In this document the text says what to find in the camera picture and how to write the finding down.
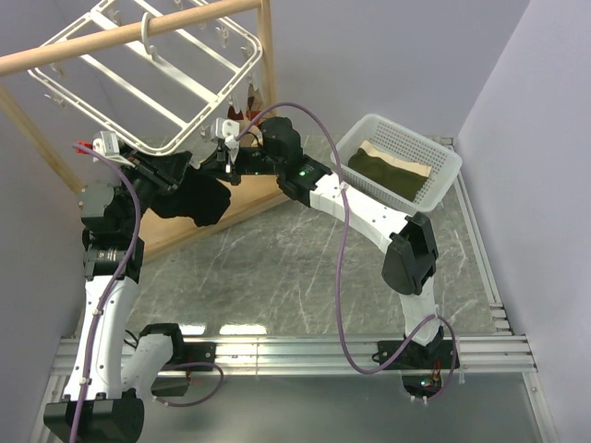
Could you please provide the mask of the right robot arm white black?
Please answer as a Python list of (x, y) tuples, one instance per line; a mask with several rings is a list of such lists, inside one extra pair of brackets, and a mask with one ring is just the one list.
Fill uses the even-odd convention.
[(439, 252), (430, 219), (420, 212), (407, 216), (349, 186), (304, 153), (300, 135), (285, 117), (262, 124), (256, 148), (241, 147), (240, 125), (230, 119), (216, 119), (209, 133), (217, 148), (200, 164), (200, 172), (234, 186), (244, 175), (273, 175), (286, 196), (344, 222), (383, 253), (381, 276), (400, 296), (405, 328), (403, 343), (388, 353), (383, 366), (435, 367), (443, 330), (434, 296)]

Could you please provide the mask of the black underwear shorts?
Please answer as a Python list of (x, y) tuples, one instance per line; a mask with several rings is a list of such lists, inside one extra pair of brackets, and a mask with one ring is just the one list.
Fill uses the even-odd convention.
[(230, 207), (231, 192), (215, 178), (189, 166), (175, 192), (156, 197), (151, 210), (163, 219), (190, 218), (198, 227), (216, 224)]

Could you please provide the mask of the white plastic clip hanger frame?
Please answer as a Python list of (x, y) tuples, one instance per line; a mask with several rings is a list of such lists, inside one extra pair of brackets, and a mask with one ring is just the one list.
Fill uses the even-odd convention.
[(262, 55), (256, 35), (221, 17), (28, 73), (60, 106), (143, 152), (170, 155), (228, 106), (242, 107)]

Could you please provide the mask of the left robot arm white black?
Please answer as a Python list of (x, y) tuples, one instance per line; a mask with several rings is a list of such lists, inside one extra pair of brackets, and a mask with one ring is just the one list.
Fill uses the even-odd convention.
[(46, 404), (42, 420), (63, 442), (136, 442), (159, 373), (177, 370), (187, 358), (175, 323), (145, 327), (131, 357), (122, 356), (127, 317), (139, 295), (139, 227), (153, 200), (182, 183), (191, 155), (154, 157), (126, 149), (117, 160), (88, 143), (74, 147), (112, 169), (119, 183), (90, 184), (78, 196), (84, 224), (82, 330), (62, 398)]

